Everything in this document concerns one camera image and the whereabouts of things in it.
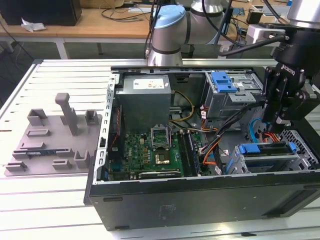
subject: cpu socket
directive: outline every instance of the cpu socket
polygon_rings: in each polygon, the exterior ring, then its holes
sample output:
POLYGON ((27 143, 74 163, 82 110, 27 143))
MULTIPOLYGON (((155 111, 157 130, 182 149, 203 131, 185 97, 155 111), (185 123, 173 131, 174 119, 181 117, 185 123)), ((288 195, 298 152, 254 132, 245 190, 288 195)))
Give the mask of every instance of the cpu socket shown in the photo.
POLYGON ((155 165, 170 164, 170 151, 169 150, 154 151, 154 161, 155 161, 155 165))

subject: label sticker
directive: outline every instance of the label sticker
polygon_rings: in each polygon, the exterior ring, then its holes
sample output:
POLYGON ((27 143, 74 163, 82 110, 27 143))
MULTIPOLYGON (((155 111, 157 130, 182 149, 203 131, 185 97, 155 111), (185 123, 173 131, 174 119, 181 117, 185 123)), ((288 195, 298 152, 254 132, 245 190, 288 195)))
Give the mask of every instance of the label sticker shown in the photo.
POLYGON ((217 174, 221 175, 222 171, 218 166, 215 166, 214 170, 216 171, 217 174))
POLYGON ((27 152, 28 155, 41 155, 41 152, 33 151, 33 152, 27 152))
POLYGON ((206 111, 201 111, 201 118, 207 119, 207 112, 206 111))
POLYGON ((243 87, 244 85, 241 82, 239 82, 239 83, 234 82, 233 86, 235 86, 236 88, 240 88, 240 87, 243 87))
POLYGON ((135 79, 133 80, 133 89, 164 89, 164 80, 155 79, 135 79))

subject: grey plastic peg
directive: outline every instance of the grey plastic peg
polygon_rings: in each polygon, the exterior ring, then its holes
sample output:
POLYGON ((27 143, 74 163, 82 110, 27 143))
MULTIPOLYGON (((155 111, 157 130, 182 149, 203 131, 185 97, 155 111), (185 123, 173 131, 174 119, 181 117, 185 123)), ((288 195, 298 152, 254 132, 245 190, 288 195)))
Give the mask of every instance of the grey plastic peg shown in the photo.
POLYGON ((47 116, 42 108, 31 109, 27 116, 31 126, 44 126, 44 123, 41 121, 41 119, 46 118, 47 116))
POLYGON ((64 119, 69 126, 72 136, 76 136, 78 133, 77 115, 75 110, 70 108, 69 99, 70 96, 68 93, 59 92, 55 96, 55 103, 60 105, 64 115, 64 119))

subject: cable on desk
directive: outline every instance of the cable on desk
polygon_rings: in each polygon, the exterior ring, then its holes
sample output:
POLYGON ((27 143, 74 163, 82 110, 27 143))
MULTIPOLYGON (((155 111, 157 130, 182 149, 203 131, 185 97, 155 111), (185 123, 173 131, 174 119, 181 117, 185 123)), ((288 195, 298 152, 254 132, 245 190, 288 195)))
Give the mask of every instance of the cable on desk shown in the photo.
POLYGON ((6 34, 8 34, 8 36, 10 38, 12 38, 12 40, 14 40, 21 48, 22 50, 32 59, 32 60, 35 60, 34 57, 27 51, 25 50, 25 48, 20 44, 20 42, 18 42, 8 31, 7 29, 5 28, 5 26, 2 24, 2 22, 0 21, 0 25, 1 27, 3 28, 3 30, 6 32, 6 34))
POLYGON ((145 16, 145 14, 147 14, 148 12, 144 12, 144 13, 140 13, 134 16, 127 16, 127 17, 120 17, 120 18, 114 18, 114 17, 110 17, 110 16, 106 16, 104 13, 108 10, 112 10, 112 8, 106 8, 105 10, 103 10, 101 12, 102 17, 106 18, 106 19, 110 19, 116 22, 121 22, 121 23, 130 23, 130 22, 137 22, 137 21, 142 21, 142 19, 137 18, 138 16, 142 16, 144 15, 144 17, 147 19, 147 17, 145 16))
MULTIPOLYGON (((202 0, 202 11, 205 15, 205 18, 208 20, 208 22, 210 23, 210 25, 216 30, 216 31, 219 31, 219 29, 217 28, 217 26, 211 21, 210 17, 208 16, 208 13, 206 11, 206 7, 205 7, 205 0, 202 0)), ((241 43, 238 43, 234 40, 232 40, 230 37, 228 37, 226 34, 224 34, 223 32, 221 32, 221 35, 227 39, 229 42, 237 45, 237 46, 245 46, 244 44, 241 44, 241 43)))
POLYGON ((268 9, 270 10, 270 12, 275 16, 276 19, 278 19, 279 23, 281 24, 288 24, 288 22, 286 20, 284 20, 275 10, 274 8, 271 6, 271 4, 269 3, 268 0, 263 0, 264 4, 268 7, 268 9))

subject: white table leg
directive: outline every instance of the white table leg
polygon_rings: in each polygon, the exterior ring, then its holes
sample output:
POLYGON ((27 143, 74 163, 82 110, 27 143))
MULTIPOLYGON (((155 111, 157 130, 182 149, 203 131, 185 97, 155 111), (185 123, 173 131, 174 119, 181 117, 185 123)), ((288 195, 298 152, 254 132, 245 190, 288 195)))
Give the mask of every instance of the white table leg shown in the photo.
POLYGON ((55 41, 56 47, 58 48, 61 59, 69 59, 69 53, 65 48, 65 41, 59 38, 55 41))
POLYGON ((0 45, 6 49, 9 53, 13 53, 14 49, 11 46, 11 41, 0 41, 0 45))
POLYGON ((96 43, 96 46, 98 47, 98 53, 99 53, 99 55, 104 54, 104 52, 102 51, 101 42, 97 42, 97 43, 96 43))

